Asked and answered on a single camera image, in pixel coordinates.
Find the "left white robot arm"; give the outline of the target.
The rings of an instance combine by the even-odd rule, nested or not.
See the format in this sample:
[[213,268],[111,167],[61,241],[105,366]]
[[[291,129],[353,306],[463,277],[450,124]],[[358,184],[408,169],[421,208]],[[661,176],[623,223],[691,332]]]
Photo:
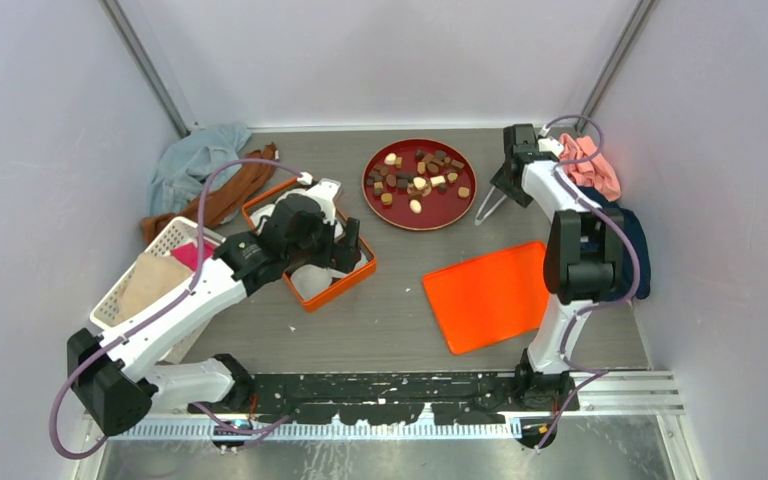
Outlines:
[[218,313],[304,265],[351,272],[360,260],[359,222],[339,218],[339,182],[322,179],[279,199],[254,229],[227,237],[193,275],[131,318],[67,342],[70,388],[108,437],[152,411],[189,405],[237,413],[254,383],[229,354],[162,364],[173,346]]

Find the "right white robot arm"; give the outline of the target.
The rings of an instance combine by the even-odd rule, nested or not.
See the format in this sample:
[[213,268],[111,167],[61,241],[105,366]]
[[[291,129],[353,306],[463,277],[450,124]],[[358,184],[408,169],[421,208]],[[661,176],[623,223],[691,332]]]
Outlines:
[[512,381],[511,402],[525,410],[553,410],[570,398],[571,353],[592,309],[621,283],[623,218],[602,210],[567,177],[546,134],[531,124],[502,131],[504,160],[492,188],[551,222],[543,261],[549,300],[538,332]]

